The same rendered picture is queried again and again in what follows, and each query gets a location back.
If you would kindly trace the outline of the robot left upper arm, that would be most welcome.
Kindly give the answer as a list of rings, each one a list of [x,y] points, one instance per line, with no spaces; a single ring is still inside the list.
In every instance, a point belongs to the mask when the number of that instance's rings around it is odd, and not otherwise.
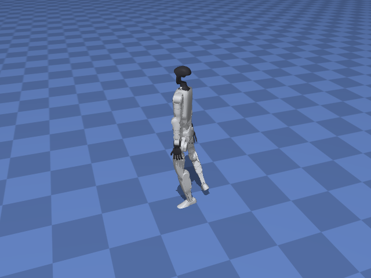
[[[172,117],[172,120],[177,119],[179,123],[181,122],[181,106],[182,106],[183,100],[184,100],[183,93],[176,93],[173,96],[173,112],[175,116]],[[172,123],[172,120],[171,120],[171,123]]]

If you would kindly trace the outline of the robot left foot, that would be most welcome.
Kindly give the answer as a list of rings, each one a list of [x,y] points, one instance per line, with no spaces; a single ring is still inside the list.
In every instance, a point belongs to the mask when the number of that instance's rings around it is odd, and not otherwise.
[[[192,197],[192,201],[188,202],[187,200],[185,200],[184,202],[182,202],[179,205],[177,205],[177,208],[183,209],[183,208],[188,207],[188,206],[190,206],[190,205],[192,205],[192,204],[194,204],[196,202],[197,202],[196,198]]]

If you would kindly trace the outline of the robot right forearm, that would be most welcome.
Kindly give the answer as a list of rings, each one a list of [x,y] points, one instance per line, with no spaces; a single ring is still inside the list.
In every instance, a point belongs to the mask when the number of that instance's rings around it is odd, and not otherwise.
[[[189,122],[188,122],[188,125],[190,125],[191,127],[192,127],[192,110],[191,110],[191,118],[190,118],[190,120],[189,120]]]

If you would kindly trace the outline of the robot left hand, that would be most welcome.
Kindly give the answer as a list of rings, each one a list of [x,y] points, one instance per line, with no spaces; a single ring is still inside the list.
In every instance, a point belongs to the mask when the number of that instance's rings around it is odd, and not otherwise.
[[[173,153],[173,158],[175,159],[175,156],[176,156],[176,160],[178,160],[178,159],[180,160],[180,158],[183,159],[182,155],[181,155],[181,149],[180,149],[181,141],[179,141],[179,146],[174,145],[174,142],[173,142],[173,146],[174,146],[174,148],[173,148],[173,151],[170,153],[170,155],[172,156],[172,153]],[[177,156],[178,156],[178,158],[177,158]]]

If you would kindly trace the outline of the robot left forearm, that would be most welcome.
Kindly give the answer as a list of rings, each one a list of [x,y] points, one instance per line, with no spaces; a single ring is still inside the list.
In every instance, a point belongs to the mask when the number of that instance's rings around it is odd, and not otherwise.
[[[179,124],[179,121],[177,119],[173,119],[172,120],[172,128],[173,128],[173,139],[174,139],[174,145],[178,145],[179,146],[179,141],[180,141],[180,138],[181,138],[181,135],[180,135],[180,130],[181,130],[181,127],[180,127],[180,124]]]

